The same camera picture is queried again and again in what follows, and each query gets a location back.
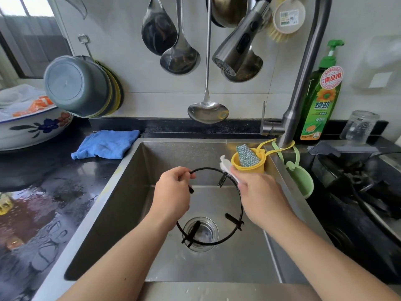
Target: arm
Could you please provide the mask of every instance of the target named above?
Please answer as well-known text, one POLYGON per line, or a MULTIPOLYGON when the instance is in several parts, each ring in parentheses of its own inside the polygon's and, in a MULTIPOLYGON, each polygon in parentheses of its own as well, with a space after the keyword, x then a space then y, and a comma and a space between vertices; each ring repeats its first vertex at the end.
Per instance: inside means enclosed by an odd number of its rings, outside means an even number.
POLYGON ((371 273, 326 243, 296 217, 269 175, 232 169, 247 216, 288 253, 323 301, 400 301, 371 273))
POLYGON ((177 167, 156 183, 146 217, 93 265, 59 301, 136 300, 167 234, 189 209, 189 180, 195 175, 177 167))

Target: hand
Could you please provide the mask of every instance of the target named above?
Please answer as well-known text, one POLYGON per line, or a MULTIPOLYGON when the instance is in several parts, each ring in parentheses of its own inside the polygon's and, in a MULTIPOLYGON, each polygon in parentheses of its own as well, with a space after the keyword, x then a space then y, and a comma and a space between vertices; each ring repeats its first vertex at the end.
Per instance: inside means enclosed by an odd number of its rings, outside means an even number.
POLYGON ((240 180, 241 201, 249 219, 266 231, 288 217, 296 217, 280 185, 267 174, 246 173, 231 168, 240 180))
POLYGON ((153 203, 149 215, 161 221, 168 231, 189 209, 189 181, 196 177, 185 167, 176 167, 164 172, 153 195, 153 203))

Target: window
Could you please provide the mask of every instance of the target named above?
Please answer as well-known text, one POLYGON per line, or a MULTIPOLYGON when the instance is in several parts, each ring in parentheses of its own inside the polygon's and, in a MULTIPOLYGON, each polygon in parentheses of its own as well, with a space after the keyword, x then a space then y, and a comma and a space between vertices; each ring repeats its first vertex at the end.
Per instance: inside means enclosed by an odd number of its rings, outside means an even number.
POLYGON ((71 55, 47 0, 0 0, 0 44, 20 78, 43 78, 51 61, 71 55))

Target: sunflower label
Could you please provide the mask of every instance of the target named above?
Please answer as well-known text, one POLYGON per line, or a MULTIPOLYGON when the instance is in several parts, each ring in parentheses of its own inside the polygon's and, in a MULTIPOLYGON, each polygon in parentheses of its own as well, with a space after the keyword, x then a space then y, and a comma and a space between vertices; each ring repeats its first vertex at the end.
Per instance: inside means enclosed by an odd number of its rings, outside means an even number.
POLYGON ((343 69, 339 66, 330 67, 324 72, 313 91, 314 100, 310 105, 300 140, 320 138, 337 100, 342 79, 343 69))
POLYGON ((329 67, 327 70, 324 71, 322 77, 320 78, 320 85, 322 88, 331 90, 336 88, 344 77, 343 68, 335 65, 329 67))

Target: stainless steel sink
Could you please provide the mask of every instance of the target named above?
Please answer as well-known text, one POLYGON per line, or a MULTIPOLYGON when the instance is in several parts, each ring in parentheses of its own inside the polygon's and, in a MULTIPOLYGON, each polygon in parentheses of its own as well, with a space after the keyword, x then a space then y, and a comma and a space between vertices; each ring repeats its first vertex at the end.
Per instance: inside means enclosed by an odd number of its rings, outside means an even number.
MULTIPOLYGON (((34 300, 54 300, 63 294, 120 238, 132 230, 152 204, 155 183, 173 167, 219 168, 221 155, 231 157, 239 144, 256 147, 261 140, 139 139, 122 160, 73 238, 61 254, 34 300)), ((298 188, 274 154, 265 171, 281 184, 295 213, 329 241, 298 188)), ((222 174, 197 172, 190 210, 179 220, 188 232, 201 221, 198 238, 214 242, 226 237, 239 218, 240 196, 230 180, 217 186, 222 174)), ((296 265, 262 229, 243 215, 242 231, 214 247, 194 244, 188 248, 175 227, 155 259, 146 281, 169 283, 308 284, 296 265)))

